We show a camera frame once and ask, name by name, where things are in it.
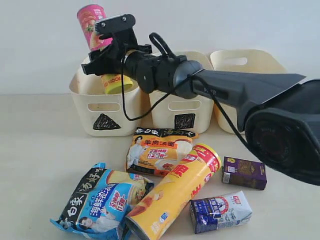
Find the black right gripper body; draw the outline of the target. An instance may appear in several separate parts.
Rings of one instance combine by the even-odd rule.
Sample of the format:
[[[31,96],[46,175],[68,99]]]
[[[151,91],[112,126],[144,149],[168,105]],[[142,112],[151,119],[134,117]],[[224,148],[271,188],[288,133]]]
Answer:
[[[152,75],[150,60],[151,45],[139,45],[133,29],[123,30],[109,35],[99,35],[101,39],[112,38],[111,45],[117,46],[117,74]]]

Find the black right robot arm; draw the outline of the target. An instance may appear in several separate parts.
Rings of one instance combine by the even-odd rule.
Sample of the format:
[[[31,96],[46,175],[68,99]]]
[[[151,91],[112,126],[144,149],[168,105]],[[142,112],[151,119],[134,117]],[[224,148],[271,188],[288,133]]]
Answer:
[[[153,32],[150,44],[129,36],[112,37],[103,50],[89,54],[86,75],[120,74],[141,90],[184,99],[203,96],[236,110],[236,123],[226,121],[245,147],[268,167],[298,181],[320,183],[320,81],[291,73],[244,73],[206,70],[172,52]]]

